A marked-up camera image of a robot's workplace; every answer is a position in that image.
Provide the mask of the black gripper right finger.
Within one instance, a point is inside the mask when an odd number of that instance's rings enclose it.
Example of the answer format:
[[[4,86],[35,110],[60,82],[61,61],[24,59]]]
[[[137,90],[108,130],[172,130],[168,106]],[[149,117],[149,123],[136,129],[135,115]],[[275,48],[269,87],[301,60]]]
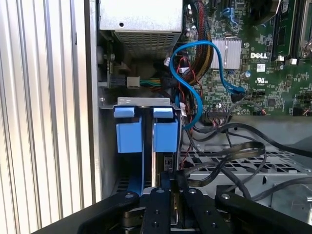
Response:
[[[310,234],[311,225],[233,193],[215,198],[190,188],[185,180],[179,189],[201,234]]]

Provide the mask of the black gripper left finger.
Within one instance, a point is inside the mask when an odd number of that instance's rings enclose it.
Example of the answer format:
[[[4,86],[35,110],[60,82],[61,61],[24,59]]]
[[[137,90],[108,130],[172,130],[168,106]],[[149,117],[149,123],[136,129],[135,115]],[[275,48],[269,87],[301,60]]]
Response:
[[[52,223],[38,234],[168,234],[170,174],[160,174],[160,186],[148,194],[125,191]]]

